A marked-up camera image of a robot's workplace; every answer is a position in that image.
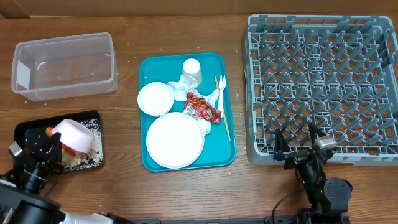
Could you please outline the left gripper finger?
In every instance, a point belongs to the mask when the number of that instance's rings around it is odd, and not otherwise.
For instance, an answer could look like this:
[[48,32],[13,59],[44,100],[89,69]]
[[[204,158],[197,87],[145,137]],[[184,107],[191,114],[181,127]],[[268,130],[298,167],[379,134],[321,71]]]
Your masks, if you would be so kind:
[[62,163],[62,143],[60,142],[61,134],[53,134],[43,146],[45,161],[49,163]]
[[29,148],[29,155],[34,157],[48,157],[49,156],[49,143],[36,144]]

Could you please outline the orange carrot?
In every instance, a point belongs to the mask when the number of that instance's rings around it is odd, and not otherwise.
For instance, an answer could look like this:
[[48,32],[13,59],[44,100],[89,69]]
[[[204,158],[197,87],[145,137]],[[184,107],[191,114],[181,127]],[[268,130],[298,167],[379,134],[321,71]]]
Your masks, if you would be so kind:
[[[46,130],[45,130],[45,133],[46,133],[46,135],[48,136],[48,137],[51,137],[53,134],[52,134],[52,130],[53,130],[53,127],[47,127],[46,128]],[[66,145],[64,145],[64,144],[62,144],[62,149],[67,153],[67,154],[69,154],[69,155],[71,155],[71,156],[73,156],[73,157],[76,157],[76,152],[73,150],[73,149],[71,149],[70,147],[68,147],[68,146],[66,146]]]

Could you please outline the pink bowl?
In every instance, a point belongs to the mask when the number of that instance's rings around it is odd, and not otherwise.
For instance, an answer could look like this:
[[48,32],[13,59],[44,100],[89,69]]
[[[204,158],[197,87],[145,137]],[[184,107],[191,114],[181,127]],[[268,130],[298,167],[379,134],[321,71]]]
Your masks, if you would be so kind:
[[74,151],[88,153],[91,150],[94,134],[84,125],[72,119],[64,119],[53,128],[52,134],[60,133],[60,142]]

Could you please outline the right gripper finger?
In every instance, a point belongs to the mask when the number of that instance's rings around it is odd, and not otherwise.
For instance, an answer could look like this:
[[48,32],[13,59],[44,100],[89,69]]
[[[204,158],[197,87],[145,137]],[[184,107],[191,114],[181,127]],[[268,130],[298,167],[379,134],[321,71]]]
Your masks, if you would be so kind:
[[315,143],[317,137],[324,137],[326,134],[322,132],[314,123],[308,123],[308,130],[312,144]]
[[275,149],[273,160],[283,161],[286,160],[286,154],[290,152],[290,147],[287,144],[280,129],[275,131]]

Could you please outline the red snack wrapper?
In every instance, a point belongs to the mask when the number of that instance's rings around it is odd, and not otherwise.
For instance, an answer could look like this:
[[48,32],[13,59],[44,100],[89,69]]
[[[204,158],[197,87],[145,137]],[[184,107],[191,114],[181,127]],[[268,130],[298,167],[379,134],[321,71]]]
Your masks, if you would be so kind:
[[204,119],[211,123],[221,123],[221,112],[211,106],[204,97],[192,92],[187,93],[183,112],[195,119]]

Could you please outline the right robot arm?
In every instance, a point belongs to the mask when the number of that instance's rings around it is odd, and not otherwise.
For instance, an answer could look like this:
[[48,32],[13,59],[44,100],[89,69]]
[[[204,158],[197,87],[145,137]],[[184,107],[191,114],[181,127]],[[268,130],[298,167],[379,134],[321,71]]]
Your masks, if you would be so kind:
[[[335,139],[317,128],[308,125],[312,147],[304,151],[292,152],[281,130],[275,131],[275,151],[273,159],[284,161],[284,169],[294,169],[296,178],[303,189],[293,192],[277,202],[271,216],[265,222],[271,223],[349,223],[348,211],[353,186],[345,179],[327,178],[323,165],[331,159],[338,143]],[[305,192],[309,208],[301,208],[295,216],[275,216],[278,206],[287,199]]]

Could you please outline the white bowl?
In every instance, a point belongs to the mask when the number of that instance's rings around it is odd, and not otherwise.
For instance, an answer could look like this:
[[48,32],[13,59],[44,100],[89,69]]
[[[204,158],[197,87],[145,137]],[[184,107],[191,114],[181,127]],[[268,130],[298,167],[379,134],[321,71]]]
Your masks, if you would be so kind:
[[161,82],[146,84],[137,96],[137,104],[140,110],[155,117],[168,113],[174,101],[174,93],[171,87]]

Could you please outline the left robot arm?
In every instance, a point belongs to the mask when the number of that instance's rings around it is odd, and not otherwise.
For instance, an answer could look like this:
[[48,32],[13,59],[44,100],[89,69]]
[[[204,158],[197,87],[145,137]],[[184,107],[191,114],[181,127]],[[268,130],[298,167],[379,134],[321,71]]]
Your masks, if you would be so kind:
[[64,170],[61,137],[60,133],[55,133],[33,149],[24,149],[17,142],[10,145],[14,167],[1,176],[1,223],[131,223],[112,214],[68,213],[47,195],[40,195],[49,177]]

